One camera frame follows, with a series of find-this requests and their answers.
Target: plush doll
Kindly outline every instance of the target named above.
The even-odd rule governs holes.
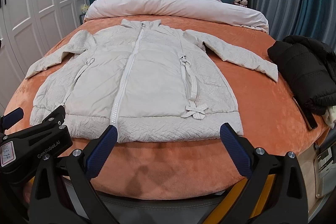
[[[239,6],[247,7],[247,0],[240,0]]]
[[[240,0],[234,0],[234,5],[239,5]]]

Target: blue gripper pad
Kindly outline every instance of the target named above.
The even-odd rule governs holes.
[[[248,179],[252,176],[252,161],[245,149],[239,143],[239,138],[233,130],[223,124],[220,127],[220,139],[228,151],[233,163],[235,164],[239,174]]]
[[[10,129],[14,124],[23,119],[23,110],[18,107],[3,117],[1,127],[5,130]]]
[[[88,180],[99,175],[117,140],[118,131],[114,126],[108,126],[99,139],[93,140],[98,141],[98,144],[86,159],[85,176]]]

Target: black phone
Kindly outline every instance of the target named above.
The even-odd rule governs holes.
[[[306,122],[306,125],[308,127],[308,130],[313,130],[317,128],[317,122],[313,116],[313,114],[310,112],[309,109],[304,107],[303,105],[299,104],[299,101],[293,96],[293,101],[295,102],[297,108],[301,112],[301,115],[303,116],[304,121]]]

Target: metal screw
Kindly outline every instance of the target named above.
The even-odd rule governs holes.
[[[75,157],[79,156],[81,153],[82,153],[82,150],[80,150],[80,149],[76,149],[76,150],[72,151],[72,154],[73,154]]]
[[[47,160],[48,158],[50,158],[49,154],[45,154],[45,155],[43,155],[43,157],[42,157],[43,160]]]
[[[295,153],[294,152],[288,152],[287,155],[291,158],[294,159],[295,158]]]
[[[255,151],[256,151],[257,154],[259,154],[259,155],[263,155],[263,154],[265,154],[265,150],[264,150],[263,148],[261,148],[261,147],[258,147]]]

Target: orange bedspread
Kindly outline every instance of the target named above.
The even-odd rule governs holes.
[[[171,16],[131,16],[128,20],[161,19],[163,25],[177,29],[192,29],[215,35],[233,45],[249,49],[269,60],[267,48],[274,40],[266,33],[226,24]],[[122,18],[97,19],[86,22],[66,36],[47,54],[66,44],[79,30],[92,34],[120,24]],[[238,101],[244,137],[254,147],[263,147],[268,153],[296,154],[310,147],[318,138],[323,139],[327,126],[315,116],[319,126],[309,132],[303,117],[292,100],[292,92],[280,76],[278,83],[266,75],[221,61],[213,52],[208,53],[232,87]],[[29,118],[35,94],[48,75],[62,64],[49,68],[29,80],[24,80],[13,95],[6,113],[22,107],[25,117],[9,133],[29,127]],[[88,140],[74,139],[73,146],[83,149]],[[242,177],[236,170],[220,140],[173,143],[117,144],[107,159],[100,175],[91,182],[96,190],[119,196],[140,199],[180,199],[205,195],[226,189]]]

